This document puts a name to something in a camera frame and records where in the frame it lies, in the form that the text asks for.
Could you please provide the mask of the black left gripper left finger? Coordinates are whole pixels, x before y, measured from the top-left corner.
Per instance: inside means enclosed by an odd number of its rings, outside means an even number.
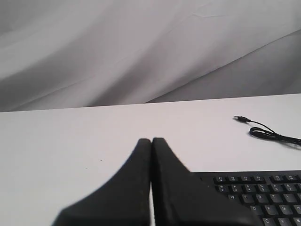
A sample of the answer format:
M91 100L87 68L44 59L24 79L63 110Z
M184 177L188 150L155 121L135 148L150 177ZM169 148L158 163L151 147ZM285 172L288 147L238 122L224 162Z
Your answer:
M151 142L139 139L131 155L99 189L64 208L55 226L148 226Z

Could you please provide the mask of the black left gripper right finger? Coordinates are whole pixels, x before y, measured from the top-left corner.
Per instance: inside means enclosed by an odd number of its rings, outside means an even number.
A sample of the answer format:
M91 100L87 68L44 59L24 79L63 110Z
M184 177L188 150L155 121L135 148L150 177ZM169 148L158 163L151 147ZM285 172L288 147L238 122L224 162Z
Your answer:
M158 226L257 226L259 218L192 174L163 138L151 148L151 187Z

